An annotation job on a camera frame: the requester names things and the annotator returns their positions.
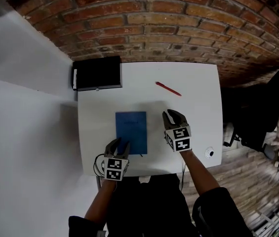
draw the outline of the wooden floor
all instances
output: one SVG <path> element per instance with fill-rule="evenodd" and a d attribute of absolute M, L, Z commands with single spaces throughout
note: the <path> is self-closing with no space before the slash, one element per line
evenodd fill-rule
<path fill-rule="evenodd" d="M 229 141 L 232 127 L 225 127 L 224 140 Z M 266 137 L 271 142 L 275 133 Z M 230 148 L 223 147 L 222 164 L 209 168 L 220 186 L 229 190 L 237 208 L 250 229 L 254 229 L 261 217 L 257 211 L 266 215 L 279 201 L 279 172 L 273 163 L 262 153 L 243 147 L 235 141 Z M 192 213 L 195 200 L 199 197 L 190 174 L 185 173 L 183 190 L 187 204 Z"/>

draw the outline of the black shirt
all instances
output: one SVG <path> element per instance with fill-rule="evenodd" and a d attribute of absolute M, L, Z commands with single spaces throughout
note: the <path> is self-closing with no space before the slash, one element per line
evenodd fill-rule
<path fill-rule="evenodd" d="M 247 237 L 252 236 L 225 188 L 201 195 L 195 202 L 192 224 L 189 208 L 174 174 L 153 176 L 149 183 L 136 178 L 118 182 L 108 210 L 109 237 Z M 69 237 L 96 237 L 103 226 L 69 218 Z"/>

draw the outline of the blue notebook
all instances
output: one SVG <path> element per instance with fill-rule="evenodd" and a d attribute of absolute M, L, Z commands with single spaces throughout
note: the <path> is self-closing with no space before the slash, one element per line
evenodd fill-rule
<path fill-rule="evenodd" d="M 122 154 L 130 142 L 130 155 L 147 154 L 146 112 L 115 113 L 116 136 L 121 138 L 118 154 Z"/>

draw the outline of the cable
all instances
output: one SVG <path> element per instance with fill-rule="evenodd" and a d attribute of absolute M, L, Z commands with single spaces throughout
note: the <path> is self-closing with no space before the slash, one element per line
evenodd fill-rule
<path fill-rule="evenodd" d="M 185 168 L 187 167 L 187 165 L 185 164 L 182 170 L 182 182 L 181 182 L 181 192 L 183 190 L 183 181 L 184 181 L 184 172 L 185 172 Z"/>
<path fill-rule="evenodd" d="M 98 160 L 98 158 L 100 157 L 100 156 L 103 156 L 104 154 L 99 154 L 96 158 L 95 158 L 95 160 L 94 160 L 94 164 L 93 164 L 93 171 L 94 171 L 94 173 L 97 175 L 97 176 L 99 176 L 99 177 L 104 177 L 105 176 L 105 173 L 103 172 L 101 172 L 100 170 L 99 170 L 99 167 L 98 167 L 98 165 L 97 165 L 97 160 Z"/>

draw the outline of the black chair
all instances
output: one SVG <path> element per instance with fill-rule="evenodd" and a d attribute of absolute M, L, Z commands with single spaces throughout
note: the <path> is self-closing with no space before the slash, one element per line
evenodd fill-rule
<path fill-rule="evenodd" d="M 234 140 L 259 152 L 269 151 L 268 145 L 263 146 L 267 132 L 275 130 L 279 119 L 279 71 L 266 85 L 235 90 L 237 99 L 230 105 L 226 104 L 231 96 L 227 90 L 222 90 L 222 104 L 224 112 L 229 114 L 234 125 L 230 142 L 224 146 L 230 147 Z"/>

